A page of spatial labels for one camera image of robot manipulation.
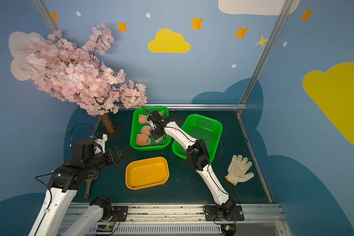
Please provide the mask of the netted orange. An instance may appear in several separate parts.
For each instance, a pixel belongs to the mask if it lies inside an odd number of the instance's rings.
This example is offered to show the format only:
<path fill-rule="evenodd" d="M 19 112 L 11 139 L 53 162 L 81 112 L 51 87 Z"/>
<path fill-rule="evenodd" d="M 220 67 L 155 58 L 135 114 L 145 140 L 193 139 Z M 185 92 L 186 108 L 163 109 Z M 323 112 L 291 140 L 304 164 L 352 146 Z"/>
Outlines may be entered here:
<path fill-rule="evenodd" d="M 138 116 L 139 124 L 148 124 L 148 116 L 146 115 L 139 115 Z"/>
<path fill-rule="evenodd" d="M 150 133 L 151 131 L 152 131 L 152 127 L 150 125 L 145 125 L 141 129 L 141 133 L 146 135 L 146 136 L 150 136 L 151 135 L 151 133 Z"/>
<path fill-rule="evenodd" d="M 140 147 L 148 146 L 151 144 L 151 139 L 145 134 L 138 134 L 136 136 L 136 144 Z"/>

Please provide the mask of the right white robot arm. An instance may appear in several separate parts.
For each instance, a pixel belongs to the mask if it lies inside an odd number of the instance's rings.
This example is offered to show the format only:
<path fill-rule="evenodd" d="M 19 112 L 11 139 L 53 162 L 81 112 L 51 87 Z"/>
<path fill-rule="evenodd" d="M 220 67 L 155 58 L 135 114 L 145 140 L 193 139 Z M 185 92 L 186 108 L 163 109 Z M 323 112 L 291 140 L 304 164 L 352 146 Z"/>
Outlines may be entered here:
<path fill-rule="evenodd" d="M 191 137 L 173 119 L 169 116 L 162 117 L 157 111 L 149 113 L 147 121 L 151 126 L 150 134 L 155 140 L 170 136 L 184 148 L 187 164 L 207 185 L 214 199 L 217 214 L 222 219 L 229 219 L 234 213 L 236 202 L 216 177 L 204 140 Z"/>

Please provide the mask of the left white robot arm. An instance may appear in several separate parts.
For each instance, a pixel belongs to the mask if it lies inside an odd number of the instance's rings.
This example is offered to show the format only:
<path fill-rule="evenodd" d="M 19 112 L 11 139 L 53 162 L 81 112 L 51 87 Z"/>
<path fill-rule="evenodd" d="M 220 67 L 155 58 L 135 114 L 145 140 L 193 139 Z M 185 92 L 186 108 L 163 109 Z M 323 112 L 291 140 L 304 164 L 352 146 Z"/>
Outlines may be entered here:
<path fill-rule="evenodd" d="M 31 236 L 55 236 L 65 213 L 82 183 L 94 171 L 119 163 L 124 147 L 105 150 L 94 140 L 80 140 L 71 145 L 69 160 L 51 173 L 42 208 L 29 233 Z M 96 197 L 85 213 L 64 232 L 65 236 L 84 236 L 98 221 L 118 221 L 109 199 Z"/>

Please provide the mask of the left green plastic basket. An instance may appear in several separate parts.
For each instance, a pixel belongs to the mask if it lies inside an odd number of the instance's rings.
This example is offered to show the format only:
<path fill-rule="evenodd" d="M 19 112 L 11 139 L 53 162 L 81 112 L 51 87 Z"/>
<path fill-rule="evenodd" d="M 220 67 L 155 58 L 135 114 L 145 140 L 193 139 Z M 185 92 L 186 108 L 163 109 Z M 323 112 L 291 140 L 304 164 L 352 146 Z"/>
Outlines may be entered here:
<path fill-rule="evenodd" d="M 151 112 L 157 111 L 163 117 L 169 115 L 169 111 L 166 107 L 163 106 L 154 106 L 154 107 L 147 107 L 147 108 L 138 108 L 133 113 L 133 120 L 131 126 L 131 135 L 130 135 L 130 145 L 132 148 L 140 151 L 151 151 L 151 150 L 162 150 L 165 149 L 171 142 L 171 137 L 167 136 L 166 139 L 160 139 L 155 141 L 153 137 L 150 135 L 151 144 L 148 146 L 140 147 L 136 144 L 136 136 L 141 134 L 141 129 L 143 126 L 148 124 L 139 124 L 138 116 L 139 115 L 146 115 L 148 116 Z"/>

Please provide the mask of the green plastic basket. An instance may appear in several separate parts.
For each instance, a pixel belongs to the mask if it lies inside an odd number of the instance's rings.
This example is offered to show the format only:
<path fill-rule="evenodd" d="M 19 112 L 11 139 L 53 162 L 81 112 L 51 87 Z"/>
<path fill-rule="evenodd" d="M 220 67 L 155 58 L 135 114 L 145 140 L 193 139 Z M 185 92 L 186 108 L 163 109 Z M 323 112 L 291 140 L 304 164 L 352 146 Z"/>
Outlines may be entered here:
<path fill-rule="evenodd" d="M 221 142 L 220 138 L 223 131 L 221 122 L 199 114 L 191 114 L 183 123 L 182 130 L 197 140 L 204 140 L 210 163 L 212 163 Z"/>
<path fill-rule="evenodd" d="M 141 134 L 141 129 L 143 126 L 148 124 L 139 124 L 138 116 L 139 115 L 146 115 L 148 116 L 151 112 L 157 111 L 163 117 L 169 115 L 169 111 L 166 107 L 163 106 L 154 106 L 154 107 L 147 107 L 147 108 L 138 108 L 133 113 L 133 120 L 131 126 L 131 135 L 130 135 L 130 145 L 132 148 L 140 151 L 151 151 L 151 150 L 162 150 L 165 149 L 171 142 L 171 137 L 167 136 L 166 139 L 160 139 L 155 141 L 153 137 L 150 135 L 151 144 L 148 146 L 140 147 L 136 144 L 136 136 Z"/>

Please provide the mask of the yellow plastic tray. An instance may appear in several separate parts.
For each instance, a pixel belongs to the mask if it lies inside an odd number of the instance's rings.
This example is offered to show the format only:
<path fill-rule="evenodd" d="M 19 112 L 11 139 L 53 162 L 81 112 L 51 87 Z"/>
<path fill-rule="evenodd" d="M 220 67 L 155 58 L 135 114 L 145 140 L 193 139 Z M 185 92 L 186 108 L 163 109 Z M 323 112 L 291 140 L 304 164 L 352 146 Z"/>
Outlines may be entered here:
<path fill-rule="evenodd" d="M 125 184 L 131 190 L 164 185 L 169 179 L 168 162 L 164 157 L 153 157 L 129 163 L 125 171 Z"/>

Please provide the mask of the right green plastic basket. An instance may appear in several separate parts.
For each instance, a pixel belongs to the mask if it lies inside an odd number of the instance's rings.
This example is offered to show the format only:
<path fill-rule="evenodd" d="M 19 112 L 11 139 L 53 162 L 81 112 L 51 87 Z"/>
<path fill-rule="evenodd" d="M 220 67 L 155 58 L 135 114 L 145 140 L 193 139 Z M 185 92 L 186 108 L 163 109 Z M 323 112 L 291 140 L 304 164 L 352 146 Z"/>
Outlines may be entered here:
<path fill-rule="evenodd" d="M 223 131 L 221 122 L 199 114 L 191 114 L 183 123 L 182 130 L 197 140 L 204 140 L 210 163 L 212 163 L 221 142 L 220 138 Z"/>

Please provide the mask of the pink artificial blossom tree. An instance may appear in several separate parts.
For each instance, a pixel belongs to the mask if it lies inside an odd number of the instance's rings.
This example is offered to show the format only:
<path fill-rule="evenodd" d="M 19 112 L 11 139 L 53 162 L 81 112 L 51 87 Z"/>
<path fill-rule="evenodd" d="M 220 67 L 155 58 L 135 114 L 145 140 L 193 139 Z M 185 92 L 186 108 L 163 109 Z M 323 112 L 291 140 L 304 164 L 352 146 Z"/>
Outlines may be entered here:
<path fill-rule="evenodd" d="M 40 91 L 64 102 L 77 104 L 90 116 L 99 116 L 108 135 L 116 128 L 109 113 L 116 114 L 119 104 L 126 109 L 146 104 L 146 86 L 126 80 L 124 70 L 114 71 L 97 57 L 105 55 L 114 43 L 112 31 L 105 24 L 92 29 L 82 47 L 63 38 L 62 30 L 27 41 L 21 69 Z"/>

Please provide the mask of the white cotton work glove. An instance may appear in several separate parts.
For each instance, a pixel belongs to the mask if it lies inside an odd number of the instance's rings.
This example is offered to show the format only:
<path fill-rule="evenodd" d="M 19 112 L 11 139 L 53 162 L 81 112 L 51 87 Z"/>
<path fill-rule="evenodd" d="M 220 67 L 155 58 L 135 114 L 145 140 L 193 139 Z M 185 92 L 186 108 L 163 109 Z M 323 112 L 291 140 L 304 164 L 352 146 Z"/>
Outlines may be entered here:
<path fill-rule="evenodd" d="M 253 172 L 248 172 L 252 167 L 252 162 L 242 155 L 233 155 L 228 167 L 226 181 L 236 186 L 238 183 L 244 183 L 254 177 Z"/>

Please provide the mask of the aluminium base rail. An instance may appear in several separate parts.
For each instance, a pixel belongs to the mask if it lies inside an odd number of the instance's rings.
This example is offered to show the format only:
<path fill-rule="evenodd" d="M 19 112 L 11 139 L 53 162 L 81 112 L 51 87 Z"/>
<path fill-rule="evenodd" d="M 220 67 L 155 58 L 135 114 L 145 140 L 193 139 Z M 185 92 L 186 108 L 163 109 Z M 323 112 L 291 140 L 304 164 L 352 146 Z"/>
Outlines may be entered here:
<path fill-rule="evenodd" d="M 236 206 L 227 219 L 214 214 L 213 205 L 114 204 L 104 216 L 99 206 L 70 204 L 51 223 L 32 230 L 32 236 L 290 236 L 292 232 L 278 204 Z"/>

